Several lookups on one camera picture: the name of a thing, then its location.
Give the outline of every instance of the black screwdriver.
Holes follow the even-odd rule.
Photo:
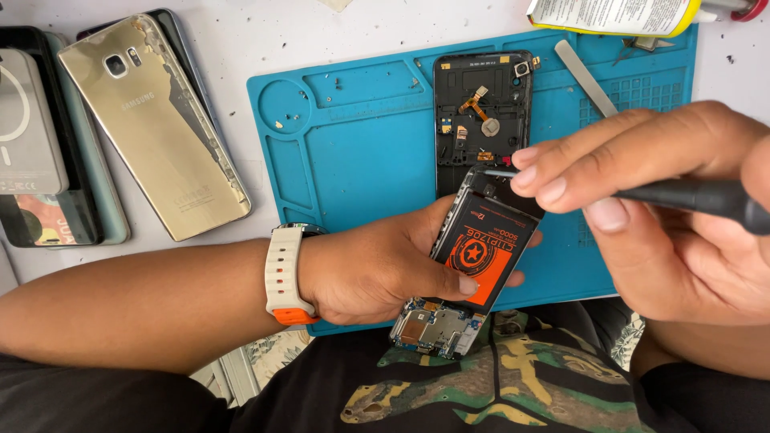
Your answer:
[[[484,174],[516,176],[516,173],[500,170],[485,170]],[[770,235],[770,212],[746,193],[740,180],[659,180],[617,191],[612,196],[729,218],[738,221],[751,234]]]

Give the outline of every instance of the black t-shirt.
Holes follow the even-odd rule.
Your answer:
[[[315,339],[234,409],[180,375],[0,356],[0,431],[770,430],[770,381],[685,363],[634,381],[575,333],[524,313],[494,314],[462,361],[391,348],[387,332]]]

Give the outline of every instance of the orange watch strap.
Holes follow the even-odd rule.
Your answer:
[[[273,310],[273,315],[280,324],[287,326],[295,324],[314,324],[321,320],[320,317],[311,317],[302,308],[278,308]]]

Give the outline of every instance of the samsung logo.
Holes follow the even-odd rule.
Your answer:
[[[134,108],[137,105],[141,105],[150,99],[155,98],[155,95],[150,93],[145,93],[144,95],[140,96],[139,98],[136,98],[132,101],[128,101],[127,103],[123,104],[121,107],[123,108],[123,111],[126,111],[129,108]]]

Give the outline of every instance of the camera lens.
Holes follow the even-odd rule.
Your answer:
[[[126,74],[126,64],[117,54],[111,55],[105,59],[104,64],[107,67],[109,74],[115,78],[120,78]]]

